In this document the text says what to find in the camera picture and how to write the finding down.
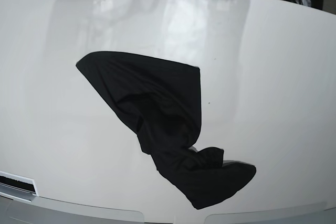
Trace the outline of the black t-shirt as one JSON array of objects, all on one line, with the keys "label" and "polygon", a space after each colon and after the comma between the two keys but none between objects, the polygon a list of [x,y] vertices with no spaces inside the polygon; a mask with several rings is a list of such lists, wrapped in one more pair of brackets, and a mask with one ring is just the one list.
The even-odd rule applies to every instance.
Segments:
[{"label": "black t-shirt", "polygon": [[255,176],[252,164],[224,163],[221,148],[192,150],[202,126],[198,67],[115,51],[89,53],[76,67],[195,209],[234,196]]}]

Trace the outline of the white slotted table bracket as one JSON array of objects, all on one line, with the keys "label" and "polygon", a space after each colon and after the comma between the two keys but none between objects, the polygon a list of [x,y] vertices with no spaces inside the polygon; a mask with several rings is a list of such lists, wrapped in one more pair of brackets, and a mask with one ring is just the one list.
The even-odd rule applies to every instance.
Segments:
[{"label": "white slotted table bracket", "polygon": [[39,196],[35,180],[1,171],[1,186]]}]

